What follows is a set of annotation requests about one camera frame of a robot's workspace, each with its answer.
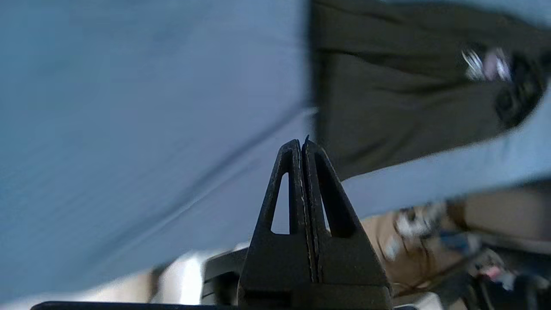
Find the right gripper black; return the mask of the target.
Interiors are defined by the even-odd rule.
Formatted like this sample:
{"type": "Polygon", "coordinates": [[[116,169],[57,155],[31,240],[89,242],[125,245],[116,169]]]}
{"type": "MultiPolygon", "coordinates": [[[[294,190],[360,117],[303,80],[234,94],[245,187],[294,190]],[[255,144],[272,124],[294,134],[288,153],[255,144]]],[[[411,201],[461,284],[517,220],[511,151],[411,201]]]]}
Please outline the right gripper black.
{"type": "Polygon", "coordinates": [[[547,88],[548,62],[543,57],[522,54],[493,57],[496,127],[508,131],[521,125],[539,105],[547,88]]]}

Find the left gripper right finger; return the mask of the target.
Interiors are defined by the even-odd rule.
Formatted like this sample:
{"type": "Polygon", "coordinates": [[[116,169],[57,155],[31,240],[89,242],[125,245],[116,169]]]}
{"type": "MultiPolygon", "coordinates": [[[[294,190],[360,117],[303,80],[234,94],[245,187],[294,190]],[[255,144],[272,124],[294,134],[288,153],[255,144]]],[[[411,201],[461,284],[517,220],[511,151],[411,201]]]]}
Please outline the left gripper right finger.
{"type": "Polygon", "coordinates": [[[302,155],[316,281],[388,287],[384,268],[325,150],[307,139],[302,155]]]}

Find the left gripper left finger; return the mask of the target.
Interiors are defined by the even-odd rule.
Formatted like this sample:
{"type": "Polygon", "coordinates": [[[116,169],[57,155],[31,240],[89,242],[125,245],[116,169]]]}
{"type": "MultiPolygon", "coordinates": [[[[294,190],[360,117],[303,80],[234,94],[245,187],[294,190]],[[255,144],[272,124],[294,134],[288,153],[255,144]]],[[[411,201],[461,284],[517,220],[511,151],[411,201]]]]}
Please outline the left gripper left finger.
{"type": "Polygon", "coordinates": [[[277,154],[238,283],[240,307],[295,307],[296,292],[313,282],[299,140],[277,154]],[[283,176],[288,175],[288,234],[272,231],[283,176]]]}

